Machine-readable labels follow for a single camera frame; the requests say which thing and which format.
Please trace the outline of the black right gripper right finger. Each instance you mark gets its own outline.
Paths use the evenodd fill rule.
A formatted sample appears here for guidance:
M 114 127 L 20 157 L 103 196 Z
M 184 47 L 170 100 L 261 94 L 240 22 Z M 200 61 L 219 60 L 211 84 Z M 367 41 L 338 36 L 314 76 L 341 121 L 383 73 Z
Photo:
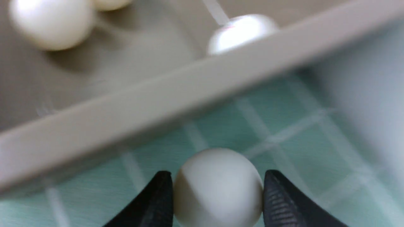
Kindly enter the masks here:
M 266 227 L 346 227 L 297 188 L 278 170 L 264 176 L 263 219 Z

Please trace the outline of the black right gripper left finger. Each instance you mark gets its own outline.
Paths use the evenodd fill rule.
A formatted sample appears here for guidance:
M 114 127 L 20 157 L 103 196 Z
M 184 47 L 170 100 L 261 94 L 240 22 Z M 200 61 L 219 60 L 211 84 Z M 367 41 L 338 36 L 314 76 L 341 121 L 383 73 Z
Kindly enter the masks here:
M 174 220 L 171 172 L 158 171 L 105 227 L 171 227 Z

